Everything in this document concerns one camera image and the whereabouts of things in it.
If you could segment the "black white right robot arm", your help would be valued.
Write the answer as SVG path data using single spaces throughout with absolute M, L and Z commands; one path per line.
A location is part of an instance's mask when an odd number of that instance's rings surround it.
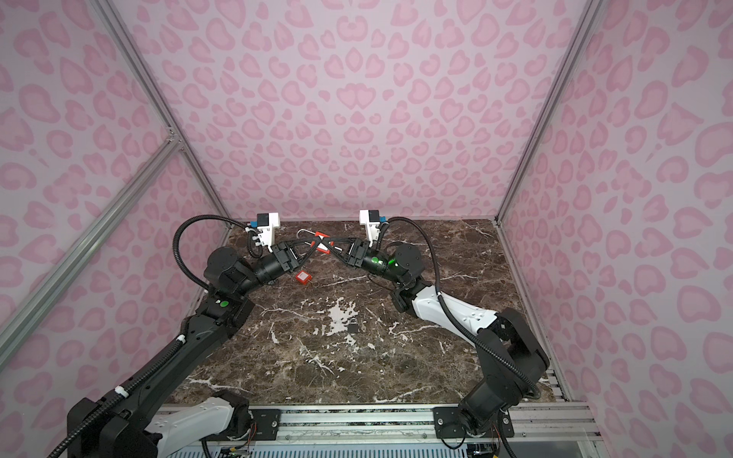
M 426 263 L 412 244 L 399 244 L 391 254 L 357 238 L 330 239 L 328 246 L 342 263 L 391 282 L 398 311 L 436 324 L 475 348 L 482 379 L 458 403 L 457 425 L 440 431 L 440 437 L 494 433 L 506 424 L 501 417 L 509 408 L 541 394 L 538 382 L 550 359 L 521 313 L 480 308 L 446 294 L 424 278 Z

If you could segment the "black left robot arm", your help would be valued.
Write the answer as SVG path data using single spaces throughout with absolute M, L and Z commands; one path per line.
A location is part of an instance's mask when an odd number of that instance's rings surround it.
M 209 255 L 209 294 L 179 334 L 133 376 L 97 402 L 79 401 L 67 416 L 67 435 L 53 457 L 158 457 L 163 436 L 148 431 L 155 414 L 186 377 L 244 325 L 254 305 L 249 293 L 298 271 L 319 239 L 287 240 L 248 263 L 232 247 Z

